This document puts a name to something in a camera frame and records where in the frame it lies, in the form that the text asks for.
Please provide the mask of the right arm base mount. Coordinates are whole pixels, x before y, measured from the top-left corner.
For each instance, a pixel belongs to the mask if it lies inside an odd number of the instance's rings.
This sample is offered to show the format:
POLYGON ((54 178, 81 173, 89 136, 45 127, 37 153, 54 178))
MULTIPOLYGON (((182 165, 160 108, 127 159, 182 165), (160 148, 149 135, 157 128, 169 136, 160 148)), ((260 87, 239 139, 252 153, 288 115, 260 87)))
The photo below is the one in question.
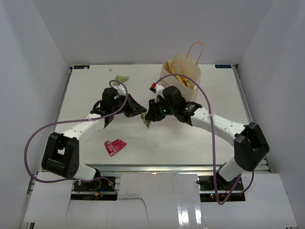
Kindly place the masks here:
MULTIPOLYGON (((201 203, 216 203, 215 189, 214 189, 214 179, 212 173, 198 173, 198 179, 196 181, 199 187, 200 201, 201 203)), ((237 178, 234 178, 231 182, 225 184, 222 181, 217 181, 217 190, 219 195, 219 200, 222 202, 229 194, 230 190, 234 186, 237 178)), ((235 189, 231 193, 227 202, 245 202, 245 194, 240 194, 244 191, 245 185, 240 178, 235 189)))

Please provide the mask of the red candy packet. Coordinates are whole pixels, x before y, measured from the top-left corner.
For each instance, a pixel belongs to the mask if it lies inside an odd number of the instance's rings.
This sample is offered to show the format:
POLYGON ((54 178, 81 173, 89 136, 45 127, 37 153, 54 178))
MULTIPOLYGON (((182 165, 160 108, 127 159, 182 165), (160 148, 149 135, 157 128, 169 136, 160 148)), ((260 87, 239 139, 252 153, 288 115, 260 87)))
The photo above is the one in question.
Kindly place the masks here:
POLYGON ((104 146, 109 154, 109 156, 114 156, 119 151, 121 151, 127 145, 126 142, 121 139, 116 139, 114 141, 105 141, 104 146))

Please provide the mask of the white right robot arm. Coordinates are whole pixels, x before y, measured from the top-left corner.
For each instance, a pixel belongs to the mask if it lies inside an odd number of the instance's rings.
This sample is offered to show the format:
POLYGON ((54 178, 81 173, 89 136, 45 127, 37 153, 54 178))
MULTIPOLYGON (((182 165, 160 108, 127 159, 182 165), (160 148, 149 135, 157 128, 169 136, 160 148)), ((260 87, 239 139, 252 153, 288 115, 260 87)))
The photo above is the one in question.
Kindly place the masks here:
POLYGON ((270 151, 257 123, 246 125, 211 114, 200 104, 186 101, 175 86, 164 88, 154 83, 150 90, 155 98, 149 100, 147 121, 159 122, 172 115, 178 121, 209 131, 233 146, 233 158, 216 171, 215 184, 220 190, 227 190, 243 172, 253 172, 270 151))

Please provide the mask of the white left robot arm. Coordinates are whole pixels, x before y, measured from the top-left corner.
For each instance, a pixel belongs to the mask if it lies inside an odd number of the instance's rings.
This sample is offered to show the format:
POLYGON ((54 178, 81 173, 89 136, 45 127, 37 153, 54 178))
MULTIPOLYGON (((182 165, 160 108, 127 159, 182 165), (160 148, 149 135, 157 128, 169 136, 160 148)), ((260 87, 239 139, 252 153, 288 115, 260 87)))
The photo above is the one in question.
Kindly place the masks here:
POLYGON ((63 132, 53 132, 47 141, 42 168, 66 179, 84 180, 89 190, 100 187, 97 169, 80 163, 81 144, 104 129, 114 114, 134 117, 147 109, 137 103, 130 94, 118 88, 106 88, 102 99, 95 103, 85 121, 63 132))

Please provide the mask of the yellow M&M's packet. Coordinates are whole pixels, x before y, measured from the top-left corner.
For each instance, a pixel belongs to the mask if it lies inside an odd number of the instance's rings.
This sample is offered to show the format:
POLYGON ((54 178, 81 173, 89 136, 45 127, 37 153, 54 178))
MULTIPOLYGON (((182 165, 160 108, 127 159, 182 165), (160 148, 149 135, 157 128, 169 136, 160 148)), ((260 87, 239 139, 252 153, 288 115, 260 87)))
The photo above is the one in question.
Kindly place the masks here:
POLYGON ((183 83, 186 87, 188 87, 188 88, 191 87, 187 78, 181 77, 181 79, 182 79, 182 83, 183 83))

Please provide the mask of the yellow chips bag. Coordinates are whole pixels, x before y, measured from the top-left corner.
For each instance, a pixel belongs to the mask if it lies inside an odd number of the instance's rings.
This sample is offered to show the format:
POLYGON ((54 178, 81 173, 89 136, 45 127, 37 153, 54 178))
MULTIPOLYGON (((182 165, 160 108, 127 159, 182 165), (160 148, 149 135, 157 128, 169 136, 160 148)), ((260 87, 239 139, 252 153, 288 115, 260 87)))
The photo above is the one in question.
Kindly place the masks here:
MULTIPOLYGON (((168 73, 178 73, 178 74, 184 74, 184 69, 182 64, 179 61, 167 61, 166 62, 166 68, 168 73)), ((180 75, 175 75, 175 78, 180 82, 180 83, 185 83, 188 80, 184 76, 180 75)))

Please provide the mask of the green triangular snack packet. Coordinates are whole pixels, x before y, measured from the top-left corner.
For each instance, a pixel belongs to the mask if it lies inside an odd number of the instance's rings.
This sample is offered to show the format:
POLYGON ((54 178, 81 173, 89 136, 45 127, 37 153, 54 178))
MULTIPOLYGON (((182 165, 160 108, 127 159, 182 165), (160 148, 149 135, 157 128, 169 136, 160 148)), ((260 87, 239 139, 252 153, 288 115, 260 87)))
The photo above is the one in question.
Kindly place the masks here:
POLYGON ((142 121, 143 121, 145 127, 149 130, 149 129, 150 129, 150 126, 151 126, 151 121, 146 120, 146 118, 145 118, 146 115, 147 115, 146 112, 145 112, 145 113, 141 113, 141 119, 142 119, 142 121))

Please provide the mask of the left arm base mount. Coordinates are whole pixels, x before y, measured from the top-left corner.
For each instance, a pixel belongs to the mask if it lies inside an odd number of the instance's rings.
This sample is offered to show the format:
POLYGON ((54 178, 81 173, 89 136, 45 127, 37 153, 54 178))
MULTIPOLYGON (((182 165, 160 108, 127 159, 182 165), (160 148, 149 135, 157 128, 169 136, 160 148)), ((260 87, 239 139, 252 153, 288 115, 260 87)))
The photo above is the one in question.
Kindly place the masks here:
POLYGON ((111 183, 116 186, 116 177, 107 177, 91 183, 74 182, 71 192, 71 200, 92 200, 92 201, 116 201, 111 183))

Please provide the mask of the light green snack packet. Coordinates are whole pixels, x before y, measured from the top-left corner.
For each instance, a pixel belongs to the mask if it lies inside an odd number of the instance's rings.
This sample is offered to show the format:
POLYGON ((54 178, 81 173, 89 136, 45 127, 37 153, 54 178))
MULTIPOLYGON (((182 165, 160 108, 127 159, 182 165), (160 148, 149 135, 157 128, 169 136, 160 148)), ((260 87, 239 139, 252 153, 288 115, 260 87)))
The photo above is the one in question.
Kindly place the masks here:
POLYGON ((118 81, 123 83, 129 80, 129 76, 116 75, 115 80, 114 84, 119 84, 118 81))

